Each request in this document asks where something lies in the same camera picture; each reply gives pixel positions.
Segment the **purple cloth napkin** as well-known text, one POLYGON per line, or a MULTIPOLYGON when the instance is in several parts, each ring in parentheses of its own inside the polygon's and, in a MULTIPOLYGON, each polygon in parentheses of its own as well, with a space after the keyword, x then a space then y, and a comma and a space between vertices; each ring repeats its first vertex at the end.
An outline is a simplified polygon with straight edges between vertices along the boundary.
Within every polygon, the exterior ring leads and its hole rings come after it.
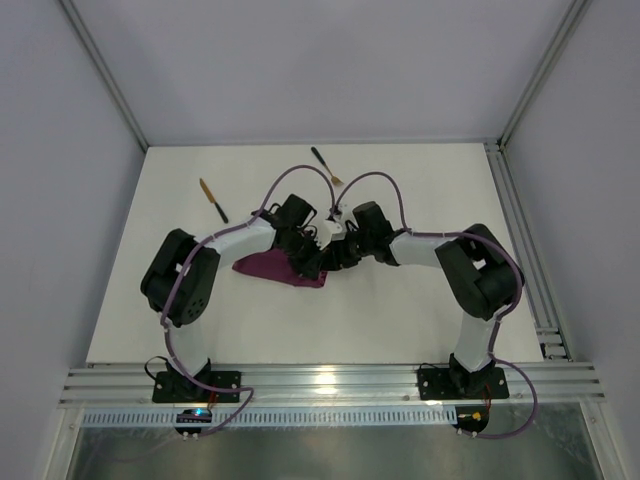
POLYGON ((326 272, 321 272, 317 279, 299 275, 290 265, 288 257, 277 249, 237 260, 232 265, 232 269, 239 274, 293 287, 322 288, 327 278, 326 272))

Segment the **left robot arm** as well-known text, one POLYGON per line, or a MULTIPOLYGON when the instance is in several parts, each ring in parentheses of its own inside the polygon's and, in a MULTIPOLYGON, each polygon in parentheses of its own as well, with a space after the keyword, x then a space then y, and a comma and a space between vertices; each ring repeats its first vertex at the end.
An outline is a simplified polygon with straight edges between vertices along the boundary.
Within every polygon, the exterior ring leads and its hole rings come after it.
POLYGON ((218 272, 227 267, 250 277, 319 288, 317 211, 291 194, 282 204, 252 213, 244 223, 202 240, 182 229, 169 232, 141 281, 140 290, 160 315, 167 356, 153 375, 153 402, 237 403, 246 387, 237 371, 215 371, 205 353, 199 319, 218 272))

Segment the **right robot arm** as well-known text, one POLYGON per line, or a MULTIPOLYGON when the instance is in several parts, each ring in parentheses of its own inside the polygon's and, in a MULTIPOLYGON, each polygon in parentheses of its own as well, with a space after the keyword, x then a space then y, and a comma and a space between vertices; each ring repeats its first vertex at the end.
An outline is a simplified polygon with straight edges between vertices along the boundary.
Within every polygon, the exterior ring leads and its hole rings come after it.
POLYGON ((417 370, 423 400, 480 399, 508 395, 494 347, 501 320, 519 301, 524 276, 483 224, 452 234, 395 229, 380 206, 366 202, 350 219, 322 226, 320 268, 352 268, 365 257, 390 266, 425 266, 442 271, 463 311, 460 334, 448 364, 423 363, 417 370))

